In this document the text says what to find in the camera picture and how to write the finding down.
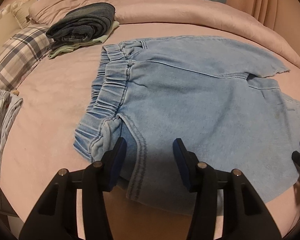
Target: metal screw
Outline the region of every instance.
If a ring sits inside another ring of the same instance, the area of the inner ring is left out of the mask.
[[[102,162],[101,161],[96,161],[93,163],[93,167],[95,168],[101,168],[102,167]]]
[[[242,174],[242,172],[240,170],[238,170],[238,169],[234,169],[232,172],[236,176],[240,176]]]
[[[61,169],[61,170],[58,171],[58,174],[59,174],[60,176],[64,176],[64,175],[67,174],[67,170],[66,170],[66,169]]]
[[[200,169],[205,169],[207,167],[207,164],[204,162],[199,162],[197,165]]]

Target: folded mint green cloth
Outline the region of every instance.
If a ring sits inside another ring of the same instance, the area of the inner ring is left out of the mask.
[[[102,44],[108,39],[110,34],[113,32],[113,30],[115,28],[117,28],[118,26],[119,26],[119,22],[114,21],[111,24],[109,30],[105,33],[105,35],[102,35],[99,38],[92,39],[92,40],[87,41],[87,42],[78,42],[78,43],[73,43],[73,44],[61,46],[60,48],[57,48],[57,49],[51,51],[48,55],[48,59],[52,59],[52,58],[56,57],[57,55],[59,55],[60,53],[73,52],[74,50],[76,50],[80,47],[92,46],[92,45],[96,45],[96,44]]]

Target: bed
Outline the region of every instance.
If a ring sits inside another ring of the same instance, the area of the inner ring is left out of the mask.
[[[31,6],[30,15],[39,24],[52,25],[72,9],[93,2],[114,5],[115,20],[120,22],[105,45],[179,35],[242,41],[272,51],[290,69],[273,78],[283,93],[300,101],[299,55],[253,16],[227,5],[202,0],[41,0]],[[89,165],[73,148],[74,129],[90,101],[101,48],[84,47],[53,60],[44,57],[18,87],[24,103],[4,148],[0,187],[23,221],[59,169],[75,171]],[[186,238],[191,217],[128,200],[117,187],[104,197],[115,239]],[[80,201],[78,192],[78,232],[84,238]],[[300,183],[266,205],[285,236],[300,218]],[[221,233],[218,216],[215,238]]]

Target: stuffed animal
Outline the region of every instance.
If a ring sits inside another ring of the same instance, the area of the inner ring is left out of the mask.
[[[3,9],[1,9],[0,11],[0,19],[5,16],[6,14],[8,14],[10,11],[16,9],[17,7],[25,4],[26,2],[29,2],[31,0],[18,0],[13,2],[12,4],[8,4],[6,7],[4,7]]]

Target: mattress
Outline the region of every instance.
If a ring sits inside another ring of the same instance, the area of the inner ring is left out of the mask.
[[[267,38],[260,33],[249,36],[249,31],[243,31],[242,35],[238,35],[238,25],[233,26],[231,33],[230,29],[225,31],[226,23],[218,25],[216,18],[212,21],[216,25],[207,23],[201,24],[206,26],[199,26],[196,25],[196,21],[199,21],[197,15],[188,17],[189,24],[186,20],[182,23],[172,21],[171,15],[166,22],[172,23],[163,23],[160,22],[164,21],[162,11],[150,5],[143,7],[140,14],[146,14],[144,11],[151,9],[150,16],[156,11],[161,15],[161,20],[154,23],[140,17],[136,11],[129,15],[129,8],[124,2],[115,0],[114,4],[116,20],[121,25],[105,44],[135,38],[179,35],[223,36],[264,49],[269,49],[277,42],[277,46],[271,50],[276,51],[273,54],[290,72],[272,78],[278,81],[283,93],[300,101],[300,60],[293,50],[285,47],[285,41],[279,37],[273,43],[267,43]],[[91,83],[97,75],[101,48],[102,45],[80,48],[53,60],[46,57],[18,88],[24,104],[4,149],[0,187],[23,221],[59,169],[76,171],[89,165],[73,148],[74,129],[90,102]],[[104,193],[104,197],[114,239],[186,238],[190,216],[172,214],[130,201],[125,198],[125,192],[117,187],[110,193]],[[78,232],[83,238],[80,192],[77,203]],[[296,183],[266,205],[282,236],[286,235],[300,217],[300,184]],[[216,238],[222,234],[222,220],[223,217],[218,216]]]

